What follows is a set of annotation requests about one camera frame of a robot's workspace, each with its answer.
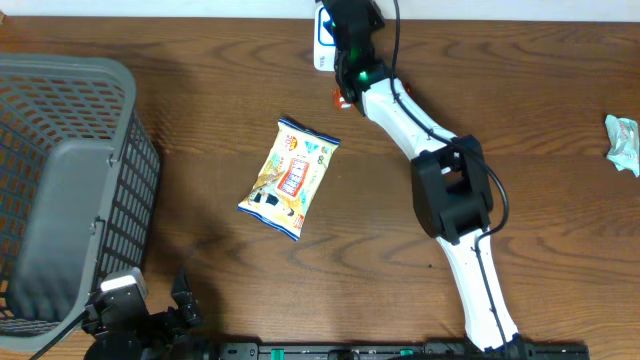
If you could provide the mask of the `yellow snack bag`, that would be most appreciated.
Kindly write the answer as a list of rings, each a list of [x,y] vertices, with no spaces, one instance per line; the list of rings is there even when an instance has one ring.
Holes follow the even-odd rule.
[[[299,240],[309,207],[339,145],[335,137],[281,118],[257,180],[237,209]]]

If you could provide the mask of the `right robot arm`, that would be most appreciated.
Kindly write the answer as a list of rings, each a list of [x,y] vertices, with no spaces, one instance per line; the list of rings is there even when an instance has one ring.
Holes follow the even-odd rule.
[[[371,0],[322,0],[335,44],[334,71],[345,102],[381,127],[410,162],[412,202],[423,230],[443,249],[465,317],[466,336],[483,352],[508,357],[519,330],[511,318],[491,253],[491,189],[501,181],[480,142],[439,125],[408,94],[397,62],[375,51],[385,25]]]

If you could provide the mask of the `light green wipes packet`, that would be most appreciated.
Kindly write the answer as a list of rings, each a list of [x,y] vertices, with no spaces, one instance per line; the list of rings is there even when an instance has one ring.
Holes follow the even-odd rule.
[[[606,158],[618,171],[629,170],[639,177],[639,128],[636,121],[607,115],[605,128],[610,141]]]

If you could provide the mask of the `orange chocolate bar wrapper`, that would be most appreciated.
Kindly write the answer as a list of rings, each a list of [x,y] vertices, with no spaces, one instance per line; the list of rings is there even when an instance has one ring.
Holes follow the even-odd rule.
[[[409,82],[404,82],[403,88],[411,98],[414,98],[413,89]],[[344,109],[350,109],[353,107],[351,103],[348,103],[344,99],[344,97],[342,96],[341,90],[339,88],[334,88],[332,90],[332,99],[333,99],[334,107],[336,109],[344,110]]]

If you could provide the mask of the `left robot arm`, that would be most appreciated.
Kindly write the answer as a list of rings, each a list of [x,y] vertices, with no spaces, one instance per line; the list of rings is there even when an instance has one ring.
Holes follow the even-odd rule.
[[[109,274],[85,305],[81,328],[94,338],[87,360],[216,359],[216,347],[191,330],[203,323],[203,315],[186,273],[181,269],[173,282],[175,302],[152,314],[146,305],[148,289],[139,268]]]

